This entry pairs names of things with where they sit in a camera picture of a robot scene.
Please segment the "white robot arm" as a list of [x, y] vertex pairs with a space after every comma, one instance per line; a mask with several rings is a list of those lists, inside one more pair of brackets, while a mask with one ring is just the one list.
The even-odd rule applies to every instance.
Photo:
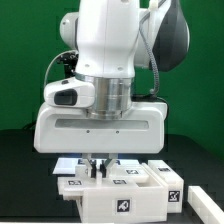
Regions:
[[157, 153], [164, 145], [168, 105], [152, 88], [132, 92], [135, 70], [154, 74], [178, 66], [189, 49], [180, 0], [81, 0], [60, 33], [70, 47], [71, 71], [44, 84], [34, 135], [40, 153], [79, 153], [90, 176], [107, 174], [120, 153]]

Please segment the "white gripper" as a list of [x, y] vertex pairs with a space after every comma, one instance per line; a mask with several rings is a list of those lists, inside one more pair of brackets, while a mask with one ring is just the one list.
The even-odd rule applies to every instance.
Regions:
[[95, 178], [97, 171], [91, 154], [109, 153], [100, 164], [102, 177], [106, 178], [119, 153], [161, 151], [166, 115], [167, 105], [163, 102], [133, 102], [115, 120], [90, 119], [83, 109], [44, 103], [35, 127], [34, 148], [40, 153], [84, 153], [82, 159], [90, 178]]

